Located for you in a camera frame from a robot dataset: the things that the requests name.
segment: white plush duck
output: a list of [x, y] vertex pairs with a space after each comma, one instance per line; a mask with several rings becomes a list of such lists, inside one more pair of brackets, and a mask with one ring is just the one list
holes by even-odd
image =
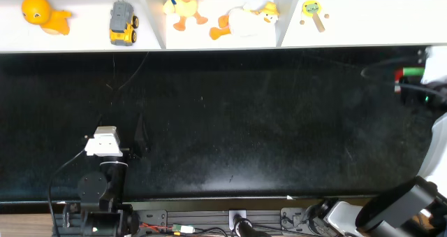
[[219, 18], [219, 27], [210, 30], [210, 36], [217, 40], [223, 35], [232, 34], [238, 37], [262, 34], [269, 26], [275, 24], [279, 13], [277, 5], [267, 2], [260, 11], [251, 10], [246, 4], [243, 8], [234, 8], [229, 14]]

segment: toy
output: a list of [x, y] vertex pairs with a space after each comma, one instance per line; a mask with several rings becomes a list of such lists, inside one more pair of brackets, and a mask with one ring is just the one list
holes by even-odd
[[116, 1], [110, 14], [110, 42], [113, 45], [133, 45], [137, 41], [135, 29], [140, 21], [133, 13], [132, 5], [124, 0]]
[[70, 32], [67, 18], [71, 17], [71, 13], [54, 10], [47, 0], [24, 0], [22, 13], [27, 22], [40, 25], [48, 34], [68, 35]]
[[210, 30], [210, 36], [217, 40], [223, 35], [232, 34], [238, 37], [262, 34], [266, 27], [275, 24], [279, 13], [277, 5], [267, 2], [264, 9], [255, 11], [246, 4], [243, 8], [234, 8], [229, 14], [219, 18], [219, 27]]
[[197, 24], [205, 24], [208, 22], [208, 19], [200, 16], [197, 10], [197, 0], [168, 0], [163, 6], [163, 12], [165, 14], [177, 13], [180, 16], [180, 21], [174, 24], [174, 28], [178, 31], [184, 31], [186, 29], [185, 23], [188, 17], [195, 17]]
[[311, 17], [314, 20], [314, 23], [316, 25], [316, 28], [319, 32], [324, 32], [325, 28], [323, 26], [323, 23], [321, 22], [320, 17], [318, 14], [321, 12], [321, 4], [315, 0], [308, 0], [302, 5], [302, 14], [306, 15], [307, 17]]

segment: yellow hat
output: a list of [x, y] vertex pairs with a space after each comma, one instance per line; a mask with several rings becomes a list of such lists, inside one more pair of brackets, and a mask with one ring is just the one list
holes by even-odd
[[267, 13], [270, 15], [279, 15], [277, 10], [277, 5], [273, 2], [267, 2], [264, 9], [260, 10], [262, 13]]

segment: toy with wooden handle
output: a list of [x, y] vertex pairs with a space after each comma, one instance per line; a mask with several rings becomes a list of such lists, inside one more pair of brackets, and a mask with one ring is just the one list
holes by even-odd
[[321, 12], [321, 5], [315, 0], [308, 0], [302, 5], [302, 12], [307, 16], [311, 17], [316, 25], [319, 32], [324, 32], [325, 28], [321, 22], [318, 14]]

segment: wooden floor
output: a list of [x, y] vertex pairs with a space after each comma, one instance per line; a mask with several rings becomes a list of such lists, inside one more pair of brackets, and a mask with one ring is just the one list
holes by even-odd
[[0, 215], [0, 237], [49, 237], [52, 225], [49, 214]]

